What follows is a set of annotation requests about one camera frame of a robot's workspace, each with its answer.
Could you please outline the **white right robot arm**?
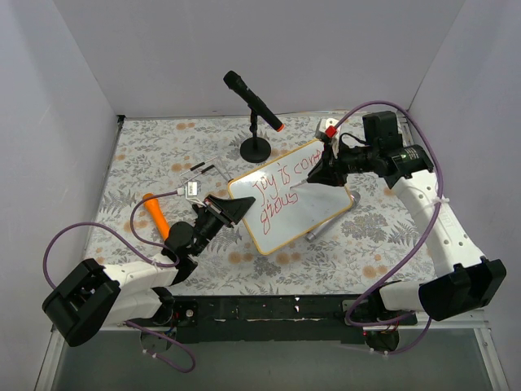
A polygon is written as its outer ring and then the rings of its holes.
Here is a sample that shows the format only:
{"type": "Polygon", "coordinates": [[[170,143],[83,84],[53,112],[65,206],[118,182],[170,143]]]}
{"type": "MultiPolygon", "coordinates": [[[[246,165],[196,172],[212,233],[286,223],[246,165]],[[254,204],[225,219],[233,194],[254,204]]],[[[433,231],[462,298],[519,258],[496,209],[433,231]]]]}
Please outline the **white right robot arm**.
{"type": "Polygon", "coordinates": [[[339,124],[317,126],[315,137],[324,150],[306,181],[340,187],[350,174],[383,178],[423,232],[418,245],[430,251],[436,278],[379,283],[361,299],[368,317],[349,309],[348,323],[388,324],[413,312],[441,321],[488,305],[506,277],[506,268],[499,259],[487,259],[465,232],[441,195],[441,176],[426,151],[416,144],[404,145],[393,112],[365,115],[362,124],[364,138],[355,147],[343,142],[339,124]]]}

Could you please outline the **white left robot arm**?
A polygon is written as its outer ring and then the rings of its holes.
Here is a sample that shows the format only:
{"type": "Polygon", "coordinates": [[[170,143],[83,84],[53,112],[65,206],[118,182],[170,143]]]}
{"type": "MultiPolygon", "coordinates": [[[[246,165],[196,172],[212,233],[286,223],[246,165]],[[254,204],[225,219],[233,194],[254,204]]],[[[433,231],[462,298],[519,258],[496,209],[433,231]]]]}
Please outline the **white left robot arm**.
{"type": "Polygon", "coordinates": [[[201,254],[223,227],[237,225],[254,205],[248,196],[208,196],[194,204],[194,224],[163,225],[160,252],[122,266],[85,259],[43,301],[42,310],[72,346],[91,339],[103,326],[145,319],[156,326],[175,322],[178,311],[168,288],[185,281],[201,254]]]}

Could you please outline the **red whiteboard marker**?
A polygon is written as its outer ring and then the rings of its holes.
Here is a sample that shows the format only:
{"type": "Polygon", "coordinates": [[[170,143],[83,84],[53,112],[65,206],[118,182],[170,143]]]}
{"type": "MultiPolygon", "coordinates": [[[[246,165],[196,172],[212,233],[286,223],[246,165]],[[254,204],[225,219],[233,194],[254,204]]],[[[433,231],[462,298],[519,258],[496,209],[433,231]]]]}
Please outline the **red whiteboard marker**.
{"type": "Polygon", "coordinates": [[[307,184],[307,183],[309,183],[309,181],[307,179],[304,179],[294,185],[291,185],[289,188],[290,188],[290,190],[296,189],[297,187],[303,186],[304,184],[307,184]]]}

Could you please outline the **yellow framed whiteboard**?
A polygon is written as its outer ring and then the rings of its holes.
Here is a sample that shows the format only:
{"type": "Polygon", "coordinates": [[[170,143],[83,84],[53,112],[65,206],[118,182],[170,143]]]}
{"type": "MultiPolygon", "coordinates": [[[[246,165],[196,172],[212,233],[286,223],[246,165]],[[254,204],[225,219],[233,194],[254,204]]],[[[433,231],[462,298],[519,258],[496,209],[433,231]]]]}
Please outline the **yellow framed whiteboard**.
{"type": "Polygon", "coordinates": [[[258,252],[269,255],[347,210],[352,201],[347,187],[304,184],[319,161],[323,145],[310,141],[228,184],[233,199],[255,197],[244,224],[258,252]]]}

